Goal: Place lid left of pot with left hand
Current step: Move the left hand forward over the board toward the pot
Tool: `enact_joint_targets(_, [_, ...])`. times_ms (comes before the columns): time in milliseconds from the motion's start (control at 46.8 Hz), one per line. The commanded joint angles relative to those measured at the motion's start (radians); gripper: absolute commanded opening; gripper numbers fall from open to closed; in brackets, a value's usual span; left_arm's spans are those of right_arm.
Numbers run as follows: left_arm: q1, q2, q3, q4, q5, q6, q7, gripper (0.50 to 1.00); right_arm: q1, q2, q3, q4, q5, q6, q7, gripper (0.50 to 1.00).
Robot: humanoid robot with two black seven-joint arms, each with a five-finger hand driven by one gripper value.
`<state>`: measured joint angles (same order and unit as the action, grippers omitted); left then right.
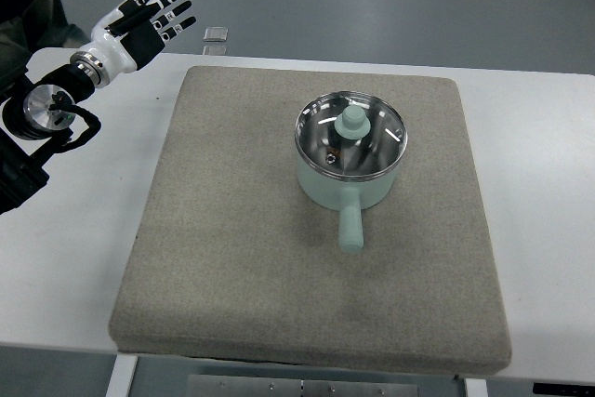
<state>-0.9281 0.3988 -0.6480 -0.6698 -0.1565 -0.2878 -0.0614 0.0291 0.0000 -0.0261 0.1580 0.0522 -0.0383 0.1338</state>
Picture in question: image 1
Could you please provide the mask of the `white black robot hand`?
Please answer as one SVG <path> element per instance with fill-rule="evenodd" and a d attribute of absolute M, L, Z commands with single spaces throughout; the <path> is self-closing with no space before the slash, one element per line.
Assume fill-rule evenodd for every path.
<path fill-rule="evenodd" d="M 70 63 L 96 88 L 121 73 L 139 71 L 193 26 L 196 18 L 187 14 L 191 6 L 190 0 L 125 0 L 96 23 L 90 42 L 78 48 Z"/>

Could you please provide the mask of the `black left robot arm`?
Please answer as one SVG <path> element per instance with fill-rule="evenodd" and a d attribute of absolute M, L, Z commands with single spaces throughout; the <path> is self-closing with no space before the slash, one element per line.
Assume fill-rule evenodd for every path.
<path fill-rule="evenodd" d="M 25 65 L 1 76 L 1 212 L 11 211 L 47 185 L 44 164 L 75 150 L 100 131 L 99 118 L 79 103 L 107 79 L 105 65 L 88 53 L 37 83 Z"/>

